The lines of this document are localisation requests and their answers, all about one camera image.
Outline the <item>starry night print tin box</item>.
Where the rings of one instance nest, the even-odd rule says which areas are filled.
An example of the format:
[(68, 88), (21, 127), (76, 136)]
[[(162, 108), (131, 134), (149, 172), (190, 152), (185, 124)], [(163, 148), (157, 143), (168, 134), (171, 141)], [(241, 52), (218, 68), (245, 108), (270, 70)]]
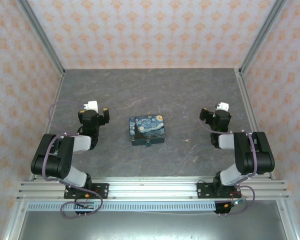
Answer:
[(166, 131), (162, 115), (136, 116), (129, 119), (129, 136), (133, 146), (145, 146), (165, 142)]

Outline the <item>aluminium table side rail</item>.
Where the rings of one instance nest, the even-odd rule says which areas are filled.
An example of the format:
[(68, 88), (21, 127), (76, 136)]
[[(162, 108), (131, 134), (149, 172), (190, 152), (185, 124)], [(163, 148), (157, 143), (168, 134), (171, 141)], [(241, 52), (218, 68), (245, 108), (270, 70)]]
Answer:
[(242, 100), (243, 100), (243, 104), (246, 110), (246, 114), (248, 117), (248, 121), (249, 121), (249, 125), (251, 128), (251, 132), (258, 132), (259, 128), (258, 128), (258, 124), (252, 109), (252, 104), (250, 101), (250, 98), (248, 96), (248, 91), (244, 82), (244, 78), (240, 73), (240, 70), (238, 68), (234, 69), (234, 73), (236, 75), (236, 79), (237, 79), (237, 83), (239, 86), (239, 90), (242, 96)]
[(48, 108), (48, 112), (47, 112), (48, 122), (46, 124), (45, 132), (44, 132), (45, 134), (48, 134), (50, 129), (51, 129), (52, 118), (54, 116), (55, 109), (56, 109), (56, 106), (57, 106), (57, 104), (55, 104), (55, 103), (59, 100), (60, 92), (61, 92), (61, 89), (62, 89), (62, 85), (63, 85), (63, 81), (65, 79), (66, 73), (67, 73), (67, 71), (64, 70), (64, 72), (62, 73), (62, 75), (60, 77), (60, 80), (59, 80), (59, 83), (58, 83), (58, 88), (57, 88), (54, 100), (53, 100), (52, 104), (50, 105), (50, 107)]

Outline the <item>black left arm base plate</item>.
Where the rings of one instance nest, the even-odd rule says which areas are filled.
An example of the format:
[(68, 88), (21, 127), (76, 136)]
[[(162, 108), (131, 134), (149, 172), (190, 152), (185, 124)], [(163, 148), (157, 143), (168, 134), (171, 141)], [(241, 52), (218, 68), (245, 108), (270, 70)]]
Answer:
[[(108, 183), (88, 183), (83, 187), (83, 189), (88, 189), (90, 191), (98, 193), (103, 199), (108, 198), (108, 192), (109, 192)], [(98, 199), (98, 197), (95, 194), (82, 191), (69, 186), (65, 187), (63, 197), (65, 199), (73, 199), (73, 200)]]

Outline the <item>aluminium frame post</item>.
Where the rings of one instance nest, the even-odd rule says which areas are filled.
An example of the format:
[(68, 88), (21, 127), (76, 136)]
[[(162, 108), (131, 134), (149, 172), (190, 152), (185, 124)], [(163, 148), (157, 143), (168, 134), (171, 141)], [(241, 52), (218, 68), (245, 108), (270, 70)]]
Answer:
[(50, 57), (50, 60), (53, 63), (53, 66), (57, 70), (57, 72), (63, 77), (65, 75), (65, 68), (63, 67), (57, 53), (55, 52), (51, 42), (49, 41), (45, 30), (43, 29), (42, 25), (40, 24), (34, 10), (32, 9), (28, 0), (16, 0), (19, 6), (21, 7), (22, 11), (24, 12), (25, 16), (27, 17), (32, 29), (36, 33), (38, 39), (40, 40), (44, 50)]
[(250, 64), (252, 63), (258, 50), (260, 49), (262, 43), (266, 39), (266, 36), (268, 35), (269, 31), (274, 25), (278, 15), (281, 13), (282, 8), (286, 4), (286, 2), (287, 0), (275, 0), (274, 5), (272, 6), (268, 16), (266, 17), (263, 25), (261, 26), (258, 34), (256, 35), (256, 38), (253, 41), (253, 44), (251, 45), (246, 57), (244, 58), (241, 67), (238, 69), (240, 76), (243, 76), (247, 72)]

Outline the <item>aluminium mounting rail beam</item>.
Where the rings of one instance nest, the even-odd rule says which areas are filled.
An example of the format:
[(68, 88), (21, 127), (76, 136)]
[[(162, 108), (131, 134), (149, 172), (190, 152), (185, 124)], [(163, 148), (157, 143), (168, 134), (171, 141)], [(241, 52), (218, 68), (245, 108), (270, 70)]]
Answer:
[[(94, 177), (93, 183), (107, 183), (108, 201), (198, 201), (197, 183), (211, 183), (211, 176), (164, 177)], [(270, 174), (257, 175), (243, 182), (252, 187), (242, 189), (248, 200), (255, 194), (256, 200), (288, 200), (291, 193), (283, 180), (274, 180)], [(23, 181), (16, 199), (18, 201), (62, 201), (65, 187), (55, 181), (35, 177)]]

